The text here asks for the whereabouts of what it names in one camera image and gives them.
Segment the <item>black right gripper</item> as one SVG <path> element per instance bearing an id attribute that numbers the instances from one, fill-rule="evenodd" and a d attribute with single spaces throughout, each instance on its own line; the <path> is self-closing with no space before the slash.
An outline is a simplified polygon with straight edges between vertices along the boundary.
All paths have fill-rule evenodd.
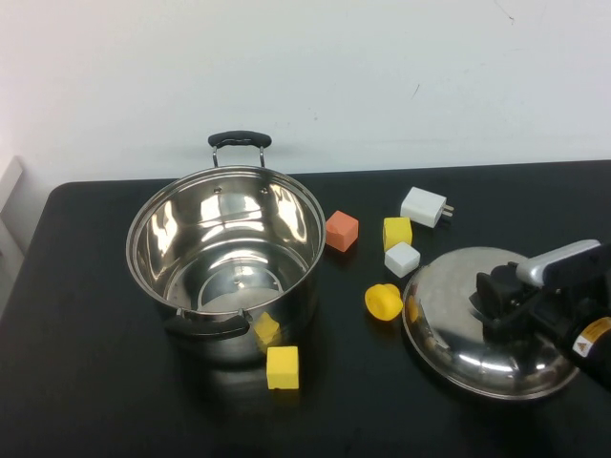
<path id="1" fill-rule="evenodd" d="M 554 344 L 567 344 L 597 318 L 597 282 L 560 289 L 523 286 L 517 263 L 499 265 L 491 275 L 477 273 L 470 296 L 474 316 L 484 324 L 500 320 L 500 335 L 527 338 L 541 334 Z M 508 289 L 517 289 L 509 298 Z"/>

